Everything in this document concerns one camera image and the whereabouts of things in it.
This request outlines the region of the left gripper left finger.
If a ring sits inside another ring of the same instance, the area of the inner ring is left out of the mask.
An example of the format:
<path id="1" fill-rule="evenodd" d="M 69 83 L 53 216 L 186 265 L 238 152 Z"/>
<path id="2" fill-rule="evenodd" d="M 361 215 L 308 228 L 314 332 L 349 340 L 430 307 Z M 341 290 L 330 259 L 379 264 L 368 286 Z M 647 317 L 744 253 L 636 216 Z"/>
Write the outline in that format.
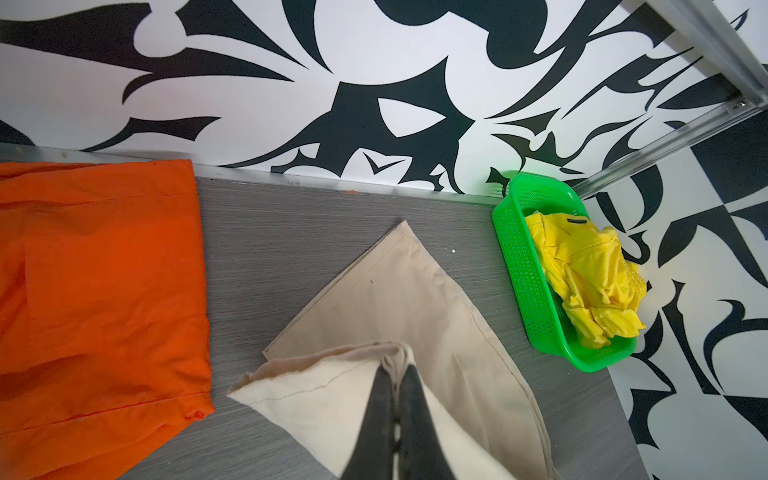
<path id="1" fill-rule="evenodd" d="M 397 415 L 389 373 L 379 366 L 374 375 L 357 442 L 341 480 L 392 480 L 396 453 Z"/>

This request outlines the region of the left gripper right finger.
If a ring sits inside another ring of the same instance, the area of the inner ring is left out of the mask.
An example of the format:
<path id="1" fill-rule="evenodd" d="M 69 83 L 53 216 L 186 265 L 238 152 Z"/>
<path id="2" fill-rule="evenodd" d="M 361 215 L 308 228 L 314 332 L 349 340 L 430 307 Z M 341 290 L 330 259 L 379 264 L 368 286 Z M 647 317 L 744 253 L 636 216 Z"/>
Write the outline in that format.
<path id="1" fill-rule="evenodd" d="M 414 365 L 405 370 L 398 389 L 400 479 L 454 479 L 444 456 L 420 375 Z"/>

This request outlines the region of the beige shorts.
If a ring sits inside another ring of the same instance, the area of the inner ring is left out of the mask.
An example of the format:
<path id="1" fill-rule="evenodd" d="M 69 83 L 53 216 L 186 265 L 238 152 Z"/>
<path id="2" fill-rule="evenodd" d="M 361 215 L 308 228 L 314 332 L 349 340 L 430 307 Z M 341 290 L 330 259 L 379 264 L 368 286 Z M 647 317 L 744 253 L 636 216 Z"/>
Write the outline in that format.
<path id="1" fill-rule="evenodd" d="M 437 450 L 457 479 L 554 479 L 532 389 L 461 287 L 407 223 L 329 283 L 268 345 L 229 397 L 288 432 L 326 469 L 351 464 L 363 422 L 424 394 Z"/>

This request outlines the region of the orange shorts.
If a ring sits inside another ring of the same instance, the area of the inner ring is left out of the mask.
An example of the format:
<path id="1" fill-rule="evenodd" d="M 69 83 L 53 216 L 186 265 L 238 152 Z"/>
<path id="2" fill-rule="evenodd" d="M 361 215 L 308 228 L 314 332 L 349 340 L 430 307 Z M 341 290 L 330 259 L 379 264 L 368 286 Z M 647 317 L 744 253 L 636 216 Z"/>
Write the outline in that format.
<path id="1" fill-rule="evenodd" d="M 192 164 L 3 164 L 2 477 L 115 479 L 211 390 Z"/>

